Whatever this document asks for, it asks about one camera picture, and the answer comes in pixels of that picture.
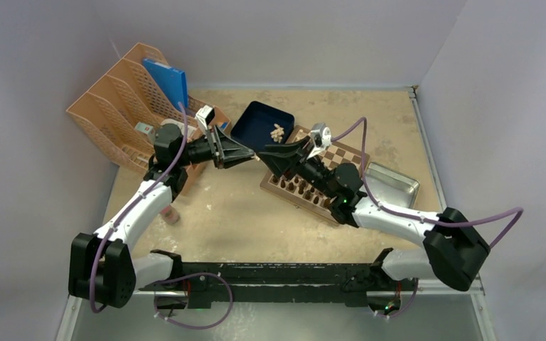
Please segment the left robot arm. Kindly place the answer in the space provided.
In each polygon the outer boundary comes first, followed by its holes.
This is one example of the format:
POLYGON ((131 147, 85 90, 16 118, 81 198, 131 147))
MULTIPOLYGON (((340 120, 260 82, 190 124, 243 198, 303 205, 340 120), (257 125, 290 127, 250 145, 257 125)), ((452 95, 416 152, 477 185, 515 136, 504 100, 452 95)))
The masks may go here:
POLYGON ((183 283, 178 257, 155 251, 132 260, 131 251, 146 228, 180 195, 192 163, 213 162, 227 169, 253 159, 255 152, 227 136, 219 126, 187 141, 175 124, 155 132, 154 154, 137 192, 104 226, 78 234, 71 245, 68 290, 89 301, 93 312, 121 308, 135 290, 158 283, 167 291, 183 283))

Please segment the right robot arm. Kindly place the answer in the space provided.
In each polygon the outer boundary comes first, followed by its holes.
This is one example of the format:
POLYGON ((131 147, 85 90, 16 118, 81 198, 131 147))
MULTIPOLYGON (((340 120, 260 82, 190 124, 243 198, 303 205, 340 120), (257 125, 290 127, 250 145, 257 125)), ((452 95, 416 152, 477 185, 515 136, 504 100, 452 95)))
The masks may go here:
POLYGON ((328 210, 339 224, 375 229, 423 249, 390 251, 370 271, 376 287, 387 289, 400 279, 434 276, 454 290, 470 289, 491 248, 460 211, 449 207, 441 213, 425 212, 375 201, 355 164, 329 168, 310 151, 304 138, 267 145, 257 156, 277 178, 291 180, 297 175, 329 197, 328 210))

